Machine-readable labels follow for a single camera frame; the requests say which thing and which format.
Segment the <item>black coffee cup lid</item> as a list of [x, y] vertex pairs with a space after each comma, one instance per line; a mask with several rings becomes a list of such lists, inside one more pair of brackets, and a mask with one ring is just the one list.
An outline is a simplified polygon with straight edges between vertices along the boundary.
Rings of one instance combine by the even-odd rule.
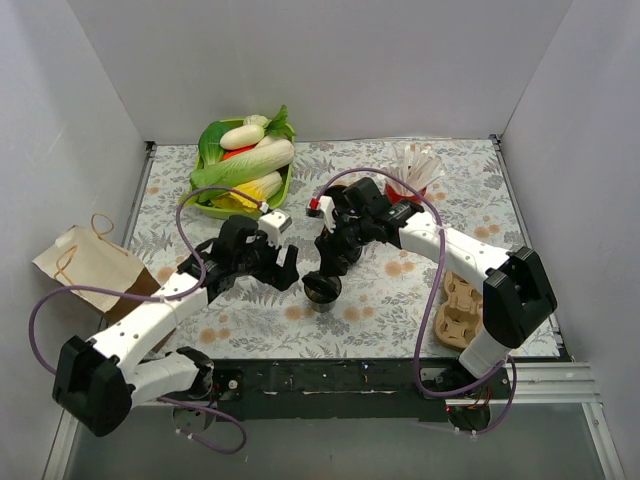
[[349, 266], [356, 264], [362, 256], [363, 244], [355, 239], [346, 243], [343, 257]]

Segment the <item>black coffee cups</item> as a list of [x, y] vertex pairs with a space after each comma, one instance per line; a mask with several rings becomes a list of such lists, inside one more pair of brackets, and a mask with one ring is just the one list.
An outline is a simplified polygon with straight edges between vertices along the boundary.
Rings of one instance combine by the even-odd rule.
[[333, 200], [334, 209], [337, 214], [348, 213], [350, 211], [350, 204], [344, 195], [345, 190], [345, 185], [334, 184], [325, 192], [325, 196]]

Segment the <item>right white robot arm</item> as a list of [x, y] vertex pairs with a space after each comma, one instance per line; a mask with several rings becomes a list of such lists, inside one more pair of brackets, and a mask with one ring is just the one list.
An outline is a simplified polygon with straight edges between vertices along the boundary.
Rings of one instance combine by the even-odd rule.
[[372, 242], [428, 258], [437, 263], [439, 271], [460, 276], [482, 295], [479, 332], [452, 366], [430, 381], [417, 383], [427, 395], [479, 395], [507, 355], [557, 308], [543, 263], [534, 250], [522, 247], [508, 251], [447, 228], [437, 214], [417, 203], [391, 203], [370, 178], [334, 195], [312, 199], [307, 213], [324, 221], [314, 241], [320, 267], [303, 278], [305, 292], [315, 304], [337, 300], [341, 277]]

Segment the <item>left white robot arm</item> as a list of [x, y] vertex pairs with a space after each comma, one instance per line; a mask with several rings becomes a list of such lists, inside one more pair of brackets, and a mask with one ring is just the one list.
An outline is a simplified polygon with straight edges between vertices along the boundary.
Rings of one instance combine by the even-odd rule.
[[[191, 347], [159, 360], [149, 353], [187, 317], [206, 308], [239, 277], [251, 276], [279, 291], [296, 283], [298, 250], [281, 246], [290, 216], [274, 210], [253, 220], [234, 215], [218, 237], [200, 244], [152, 297], [115, 325], [88, 340], [77, 336], [61, 348], [53, 399], [95, 436], [113, 432], [130, 410], [181, 392], [200, 400], [214, 388], [214, 363]], [[277, 263], [280, 252], [286, 256]]]

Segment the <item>brown paper takeout bag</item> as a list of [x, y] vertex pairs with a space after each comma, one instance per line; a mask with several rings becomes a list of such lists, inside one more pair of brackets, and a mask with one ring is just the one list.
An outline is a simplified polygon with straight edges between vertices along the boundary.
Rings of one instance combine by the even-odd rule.
[[89, 227], [71, 227], [33, 263], [64, 286], [88, 285], [143, 296], [155, 293], [160, 284], [143, 262], [108, 238], [114, 228], [108, 216], [95, 213]]

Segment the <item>red straw holder cup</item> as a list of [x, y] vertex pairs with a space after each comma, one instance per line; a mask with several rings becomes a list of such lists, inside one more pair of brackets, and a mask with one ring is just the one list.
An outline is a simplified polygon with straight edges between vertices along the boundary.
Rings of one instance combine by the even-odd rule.
[[385, 182], [384, 193], [392, 205], [399, 203], [401, 200], [408, 200], [416, 204], [421, 204], [421, 198], [426, 196], [427, 187], [419, 189], [418, 192], [419, 194], [416, 195], [414, 192], [407, 190], [404, 186], [397, 182], [392, 182], [391, 180], [387, 180]]

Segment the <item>large napa cabbage toy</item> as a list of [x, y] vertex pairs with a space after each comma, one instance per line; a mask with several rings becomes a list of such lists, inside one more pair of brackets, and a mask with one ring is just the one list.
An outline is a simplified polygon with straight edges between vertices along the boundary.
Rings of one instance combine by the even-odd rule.
[[294, 154], [294, 145], [290, 141], [278, 140], [229, 160], [196, 169], [190, 174], [190, 183], [194, 189], [211, 185], [235, 187], [287, 166]]

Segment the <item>orange carrot toy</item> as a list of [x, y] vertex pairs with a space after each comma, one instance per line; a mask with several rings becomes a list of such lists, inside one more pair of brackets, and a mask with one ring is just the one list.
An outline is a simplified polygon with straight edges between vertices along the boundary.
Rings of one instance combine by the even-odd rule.
[[222, 161], [226, 161], [228, 159], [231, 159], [232, 157], [234, 157], [236, 155], [245, 153], [245, 152], [250, 151], [250, 150], [252, 150], [254, 148], [255, 148], [254, 145], [250, 145], [250, 146], [242, 147], [242, 148], [239, 148], [239, 149], [226, 151], [224, 153], [223, 157], [222, 157]]

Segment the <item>white wrapped straws bundle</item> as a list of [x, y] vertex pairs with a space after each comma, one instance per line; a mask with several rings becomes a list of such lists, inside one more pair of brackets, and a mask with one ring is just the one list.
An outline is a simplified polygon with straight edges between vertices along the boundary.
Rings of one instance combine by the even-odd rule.
[[385, 182], [391, 180], [404, 187], [408, 185], [416, 191], [428, 187], [444, 175], [442, 159], [435, 146], [429, 142], [394, 144], [391, 163], [385, 170], [390, 174]]

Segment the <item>white radish toy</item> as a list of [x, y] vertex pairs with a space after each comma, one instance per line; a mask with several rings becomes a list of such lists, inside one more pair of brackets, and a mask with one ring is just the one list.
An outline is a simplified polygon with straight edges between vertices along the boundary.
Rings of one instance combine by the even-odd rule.
[[265, 136], [265, 129], [256, 124], [247, 124], [227, 131], [220, 139], [225, 150], [237, 150], [259, 143]]

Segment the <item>cardboard cup carrier tray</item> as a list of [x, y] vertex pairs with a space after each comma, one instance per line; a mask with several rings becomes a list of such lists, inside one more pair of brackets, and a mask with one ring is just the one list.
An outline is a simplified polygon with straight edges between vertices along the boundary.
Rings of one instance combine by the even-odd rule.
[[483, 325], [482, 295], [462, 277], [447, 272], [442, 282], [444, 303], [434, 319], [434, 334], [446, 347], [463, 351]]

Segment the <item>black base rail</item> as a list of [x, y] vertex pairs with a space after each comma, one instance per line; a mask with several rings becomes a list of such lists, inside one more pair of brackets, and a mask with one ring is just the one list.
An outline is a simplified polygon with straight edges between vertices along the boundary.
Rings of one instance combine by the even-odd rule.
[[481, 391], [475, 378], [453, 358], [217, 360], [211, 403], [234, 418], [416, 419], [444, 422], [445, 399], [438, 394], [465, 388]]

